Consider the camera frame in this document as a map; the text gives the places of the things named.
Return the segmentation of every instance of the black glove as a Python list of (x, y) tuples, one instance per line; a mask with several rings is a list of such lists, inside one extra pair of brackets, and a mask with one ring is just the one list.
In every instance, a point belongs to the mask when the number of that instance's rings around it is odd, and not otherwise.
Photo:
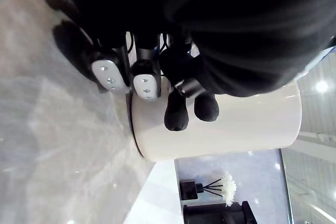
[[(172, 85), (182, 80), (192, 78), (194, 58), (188, 53), (190, 45), (172, 46), (160, 54), (160, 67)], [(170, 131), (186, 129), (189, 117), (185, 105), (186, 98), (177, 89), (168, 97), (164, 124)], [(215, 121), (219, 115), (215, 94), (203, 92), (195, 98), (195, 115), (202, 121)]]

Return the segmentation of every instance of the black cable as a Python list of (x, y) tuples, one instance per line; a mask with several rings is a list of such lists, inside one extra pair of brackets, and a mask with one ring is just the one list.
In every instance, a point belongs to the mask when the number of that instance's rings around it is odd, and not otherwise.
[(204, 187), (207, 187), (207, 186), (213, 185), (214, 183), (216, 183), (216, 182), (220, 181), (221, 179), (222, 179), (222, 178), (220, 178), (220, 179), (218, 179), (218, 180), (216, 180), (216, 181), (214, 181), (214, 182), (212, 182), (212, 183), (210, 183), (210, 184), (208, 184), (208, 185), (206, 185), (206, 186), (204, 186)]
[(167, 34), (162, 34), (162, 38), (163, 38), (163, 45), (160, 48), (160, 52), (162, 52), (164, 50), (164, 48), (168, 48), (168, 44), (167, 44)]
[(132, 51), (133, 44), (134, 44), (133, 33), (130, 32), (130, 36), (131, 36), (131, 46), (130, 46), (130, 48), (127, 50), (127, 53), (130, 53), (130, 52)]
[(215, 188), (209, 188), (209, 187), (204, 187), (205, 189), (208, 189), (208, 190), (215, 190), (215, 191), (222, 191), (220, 189), (215, 189)]
[(210, 188), (210, 187), (220, 187), (220, 186), (223, 186), (223, 185), (219, 185), (219, 186), (207, 186), (207, 187), (209, 187), (209, 188)]
[(218, 195), (218, 196), (223, 196), (223, 195), (220, 195), (220, 194), (217, 194), (217, 193), (214, 193), (214, 192), (212, 192), (212, 191), (208, 191), (208, 190), (206, 190), (206, 189), (203, 189), (203, 190), (205, 190), (205, 191), (207, 191), (208, 193), (211, 193), (211, 194), (215, 194), (215, 195)]

